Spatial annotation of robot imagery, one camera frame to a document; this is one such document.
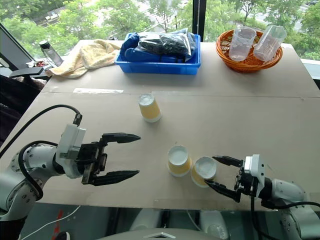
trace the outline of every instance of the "plastic bag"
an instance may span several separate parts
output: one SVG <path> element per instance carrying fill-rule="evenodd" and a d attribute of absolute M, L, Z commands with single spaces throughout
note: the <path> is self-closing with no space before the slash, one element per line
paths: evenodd
<path fill-rule="evenodd" d="M 195 36 L 184 28 L 170 33 L 141 32 L 139 33 L 138 49 L 157 55 L 192 56 L 196 48 Z"/>

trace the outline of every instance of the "yellow towel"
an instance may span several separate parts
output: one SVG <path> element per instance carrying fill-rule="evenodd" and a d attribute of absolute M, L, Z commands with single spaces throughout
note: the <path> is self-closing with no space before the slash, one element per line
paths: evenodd
<path fill-rule="evenodd" d="M 77 78 L 85 74 L 88 69 L 113 64 L 119 49 L 120 46 L 112 41 L 96 39 L 72 51 L 60 66 L 49 69 L 47 73 L 65 78 Z"/>

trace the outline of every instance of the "plastic measuring cup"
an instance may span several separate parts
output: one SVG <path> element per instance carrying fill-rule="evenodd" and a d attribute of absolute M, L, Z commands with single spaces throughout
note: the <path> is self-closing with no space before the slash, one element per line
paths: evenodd
<path fill-rule="evenodd" d="M 283 26 L 268 26 L 253 50 L 254 56 L 261 61 L 270 61 L 286 36 Z"/>
<path fill-rule="evenodd" d="M 250 27 L 237 26 L 233 31 L 229 57 L 240 62 L 247 58 L 257 33 Z"/>

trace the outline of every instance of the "paper cup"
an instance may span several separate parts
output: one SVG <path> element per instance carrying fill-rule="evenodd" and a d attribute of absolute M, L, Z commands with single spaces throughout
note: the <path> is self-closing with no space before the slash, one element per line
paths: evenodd
<path fill-rule="evenodd" d="M 208 156 L 199 158 L 192 166 L 191 178 L 192 181 L 201 188 L 208 188 L 204 179 L 211 180 L 215 177 L 217 164 L 214 159 Z"/>
<path fill-rule="evenodd" d="M 184 146 L 174 146 L 168 152 L 168 170 L 175 177 L 186 175 L 192 167 L 192 160 Z"/>
<path fill-rule="evenodd" d="M 152 94 L 142 94 L 139 97 L 139 107 L 143 119 L 147 122 L 154 123 L 161 118 L 160 109 Z"/>

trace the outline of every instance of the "orange basket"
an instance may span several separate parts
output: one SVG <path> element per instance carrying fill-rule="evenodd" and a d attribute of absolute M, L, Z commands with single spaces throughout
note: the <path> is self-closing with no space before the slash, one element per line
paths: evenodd
<path fill-rule="evenodd" d="M 222 58 L 224 63 L 231 69 L 241 73 L 253 73 L 262 69 L 268 69 L 276 65 L 282 58 L 281 46 L 276 51 L 274 57 L 270 61 L 261 61 L 254 56 L 254 49 L 262 36 L 261 31 L 256 31 L 256 37 L 253 40 L 248 57 L 243 61 L 233 61 L 229 57 L 229 49 L 231 46 L 233 30 L 222 33 L 216 41 L 216 52 Z"/>

